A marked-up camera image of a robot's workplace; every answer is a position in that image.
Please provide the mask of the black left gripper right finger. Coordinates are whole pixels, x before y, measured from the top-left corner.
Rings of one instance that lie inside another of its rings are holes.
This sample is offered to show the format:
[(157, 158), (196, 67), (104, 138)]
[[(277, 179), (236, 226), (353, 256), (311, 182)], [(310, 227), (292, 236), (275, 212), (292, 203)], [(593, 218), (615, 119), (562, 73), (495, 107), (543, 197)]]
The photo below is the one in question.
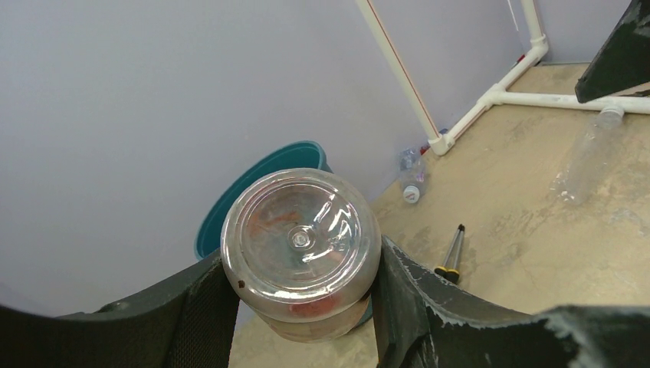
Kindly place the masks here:
[(647, 367), (649, 309), (559, 306), (529, 315), (485, 301), (391, 239), (373, 285), (381, 367)]

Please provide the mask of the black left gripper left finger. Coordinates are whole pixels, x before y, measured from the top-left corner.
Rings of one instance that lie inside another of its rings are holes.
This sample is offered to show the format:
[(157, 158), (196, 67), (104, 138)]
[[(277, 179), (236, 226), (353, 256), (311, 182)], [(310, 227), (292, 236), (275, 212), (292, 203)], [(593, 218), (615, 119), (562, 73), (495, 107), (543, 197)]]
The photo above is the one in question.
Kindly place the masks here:
[(3, 367), (227, 367), (239, 299), (219, 253), (96, 312), (1, 307)]

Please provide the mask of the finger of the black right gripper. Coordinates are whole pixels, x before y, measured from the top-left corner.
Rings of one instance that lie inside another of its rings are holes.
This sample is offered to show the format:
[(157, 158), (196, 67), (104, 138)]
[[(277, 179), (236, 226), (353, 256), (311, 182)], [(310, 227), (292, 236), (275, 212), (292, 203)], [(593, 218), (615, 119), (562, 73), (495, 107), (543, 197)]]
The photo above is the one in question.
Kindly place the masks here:
[(649, 82), (649, 2), (634, 0), (575, 86), (579, 103)]

